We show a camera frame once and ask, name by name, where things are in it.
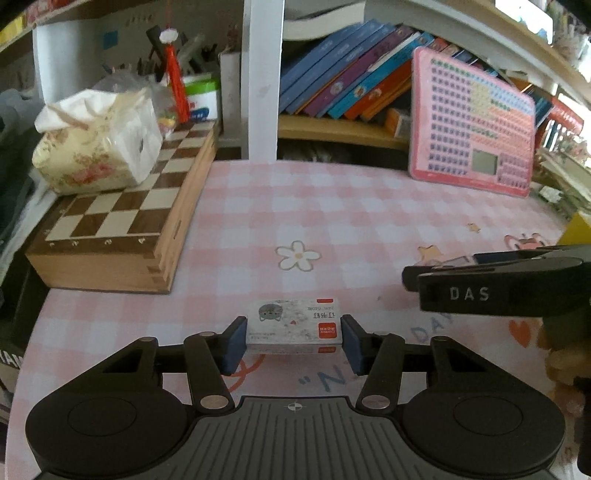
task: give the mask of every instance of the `white post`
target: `white post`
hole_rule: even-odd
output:
[[[245,0],[242,23],[242,157],[277,160],[277,113],[285,0]]]

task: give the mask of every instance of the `pink checkered tablecloth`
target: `pink checkered tablecloth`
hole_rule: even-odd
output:
[[[39,471],[24,426],[33,405],[47,394],[138,337],[155,336],[166,345],[199,331],[221,331],[260,299],[335,297],[341,312],[353,314],[368,331],[422,343],[449,335],[549,391],[545,353],[535,345],[536,320],[420,312],[418,295],[401,285],[401,271],[421,259],[553,243],[563,228],[538,199],[414,181],[400,171],[215,162],[169,295],[51,290],[14,396],[7,478],[30,480]],[[303,254],[296,257],[298,248]],[[362,385],[340,351],[247,352],[226,380],[237,398],[349,395],[354,400]],[[164,386],[190,402],[184,375],[165,375]],[[401,399],[417,389],[420,379],[409,377]]]

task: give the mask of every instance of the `chessboard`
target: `chessboard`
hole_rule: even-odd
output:
[[[180,125],[141,184],[62,198],[27,251],[40,277],[58,288],[170,291],[215,136],[214,122]]]

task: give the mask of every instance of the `green and white container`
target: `green and white container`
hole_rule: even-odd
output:
[[[205,79],[185,85],[191,120],[217,120],[220,115],[220,84],[216,79]]]

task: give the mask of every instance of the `white flower print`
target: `white flower print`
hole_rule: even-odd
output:
[[[318,260],[321,257],[318,252],[306,250],[300,240],[292,242],[291,247],[277,247],[275,252],[283,257],[279,262],[279,268],[286,271],[297,267],[302,272],[309,272],[314,268],[310,260]]]

